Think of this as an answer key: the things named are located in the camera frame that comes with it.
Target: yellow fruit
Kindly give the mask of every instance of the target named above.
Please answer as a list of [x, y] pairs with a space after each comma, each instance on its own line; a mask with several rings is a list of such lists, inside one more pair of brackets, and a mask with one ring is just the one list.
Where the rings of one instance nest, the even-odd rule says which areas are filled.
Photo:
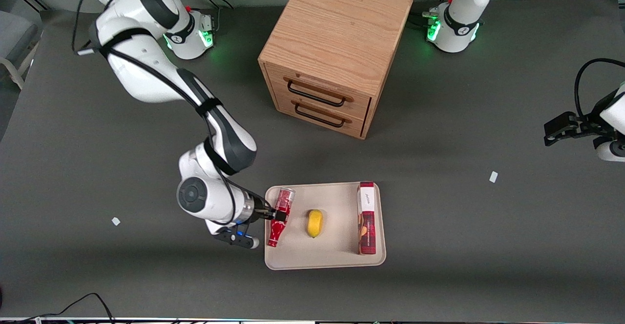
[[308, 212], [308, 235], [315, 238], [321, 233], [321, 226], [323, 226], [323, 214], [320, 210], [310, 210]]

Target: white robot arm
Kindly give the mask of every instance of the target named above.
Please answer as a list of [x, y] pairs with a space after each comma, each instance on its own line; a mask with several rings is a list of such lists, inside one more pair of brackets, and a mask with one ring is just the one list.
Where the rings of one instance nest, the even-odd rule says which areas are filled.
[[430, 28], [426, 40], [442, 51], [457, 53], [475, 39], [479, 19], [491, 0], [451, 0], [424, 12]]
[[586, 62], [578, 72], [575, 81], [575, 104], [577, 114], [564, 112], [544, 125], [545, 146], [564, 140], [596, 136], [594, 148], [600, 159], [611, 162], [625, 162], [625, 82], [603, 97], [588, 114], [580, 107], [578, 90], [584, 70], [595, 62], [609, 62], [625, 67], [625, 62], [612, 59], [593, 59]]
[[[258, 239], [246, 233], [249, 223], [286, 216], [276, 213], [262, 197], [227, 179], [254, 162], [256, 143], [208, 88], [190, 71], [176, 68], [156, 42], [165, 34], [168, 41], [173, 41], [170, 46], [176, 55], [183, 59], [198, 57], [210, 47], [203, 29], [209, 26], [203, 23], [207, 17], [190, 13], [180, 0], [100, 1], [107, 8], [90, 30], [93, 47], [78, 53], [100, 52], [135, 99], [186, 100], [195, 108], [208, 126], [209, 137], [179, 159], [182, 181], [178, 185], [178, 204], [187, 213], [206, 220], [215, 238], [246, 248], [257, 247]], [[238, 231], [240, 224], [246, 226], [246, 231]]]

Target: wooden cabinet top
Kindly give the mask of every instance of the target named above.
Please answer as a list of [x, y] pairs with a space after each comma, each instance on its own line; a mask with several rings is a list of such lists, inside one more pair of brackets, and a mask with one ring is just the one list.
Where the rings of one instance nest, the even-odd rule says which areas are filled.
[[413, 0], [289, 0], [259, 60], [379, 95]]

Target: drawer handle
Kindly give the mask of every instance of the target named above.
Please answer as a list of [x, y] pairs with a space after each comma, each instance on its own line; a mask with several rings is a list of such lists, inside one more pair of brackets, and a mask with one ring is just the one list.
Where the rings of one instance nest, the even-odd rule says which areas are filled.
[[302, 92], [302, 91], [295, 90], [294, 88], [291, 87], [292, 84], [293, 84], [293, 81], [289, 80], [289, 83], [286, 85], [286, 87], [289, 89], [289, 91], [291, 93], [294, 93], [296, 95], [300, 95], [300, 96], [306, 97], [307, 99], [319, 101], [319, 102], [322, 102], [323, 104], [328, 104], [328, 105], [334, 106], [334, 107], [340, 107], [340, 106], [343, 106], [345, 104], [345, 100], [346, 100], [345, 97], [343, 97], [343, 99], [340, 102], [332, 102], [332, 101], [328, 101], [326, 99], [322, 99], [321, 97], [317, 97], [317, 96], [310, 95], [310, 94]]
[[316, 120], [317, 122], [323, 122], [324, 124], [329, 125], [329, 126], [334, 126], [335, 128], [341, 128], [343, 126], [343, 124], [345, 124], [345, 119], [341, 120], [340, 124], [336, 124], [335, 122], [328, 121], [328, 120], [321, 119], [321, 118], [317, 118], [314, 115], [310, 115], [308, 113], [304, 113], [303, 111], [298, 110], [298, 108], [299, 108], [299, 103], [296, 103], [295, 104], [295, 113], [301, 115], [302, 117], [306, 117], [308, 119]]

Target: beige tray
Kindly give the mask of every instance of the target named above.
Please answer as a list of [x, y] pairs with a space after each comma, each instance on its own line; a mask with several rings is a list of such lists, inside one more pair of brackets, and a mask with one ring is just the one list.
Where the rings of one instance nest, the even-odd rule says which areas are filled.
[[[359, 255], [358, 206], [356, 191], [359, 182], [273, 186], [265, 198], [275, 203], [281, 187], [295, 191], [291, 214], [280, 235], [277, 247], [267, 246], [270, 221], [265, 221], [265, 264], [272, 270], [340, 268], [347, 266], [375, 266], [386, 259], [384, 224], [380, 190], [375, 184], [375, 255]], [[306, 233], [308, 211], [321, 210], [323, 229], [316, 238]]]

